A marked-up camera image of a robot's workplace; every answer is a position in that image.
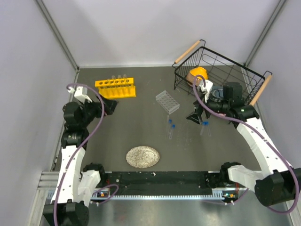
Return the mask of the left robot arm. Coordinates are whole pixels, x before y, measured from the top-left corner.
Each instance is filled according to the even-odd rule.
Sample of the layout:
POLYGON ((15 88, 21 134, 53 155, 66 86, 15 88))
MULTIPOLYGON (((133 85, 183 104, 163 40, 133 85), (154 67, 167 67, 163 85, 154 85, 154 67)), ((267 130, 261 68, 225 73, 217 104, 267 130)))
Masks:
POLYGON ((102 98, 101 102, 85 100, 69 102, 63 107, 65 120, 61 138, 61 167, 56 189, 43 216, 51 226, 86 226, 89 221, 90 199, 96 187, 106 183, 101 164, 81 166, 91 137, 88 125, 95 119, 113 114, 116 100, 102 98))

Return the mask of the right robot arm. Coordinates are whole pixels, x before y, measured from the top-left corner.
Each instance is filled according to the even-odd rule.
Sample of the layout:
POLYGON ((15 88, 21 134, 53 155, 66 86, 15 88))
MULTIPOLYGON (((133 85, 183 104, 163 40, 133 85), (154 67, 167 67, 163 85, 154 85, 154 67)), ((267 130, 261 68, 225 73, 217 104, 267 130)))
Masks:
POLYGON ((252 105, 246 105, 242 97, 242 86, 238 82, 226 83, 219 97, 213 83, 197 80, 193 86, 196 96, 195 110, 187 118, 203 124, 202 114, 214 115, 230 121, 237 132, 244 138, 254 154, 260 171, 253 171, 241 163, 227 162, 221 166, 219 183, 231 186, 243 185, 254 192, 258 201, 272 206, 286 201, 293 201, 291 209, 296 207, 301 191, 301 170, 294 168, 278 151, 265 131, 259 114, 252 105))

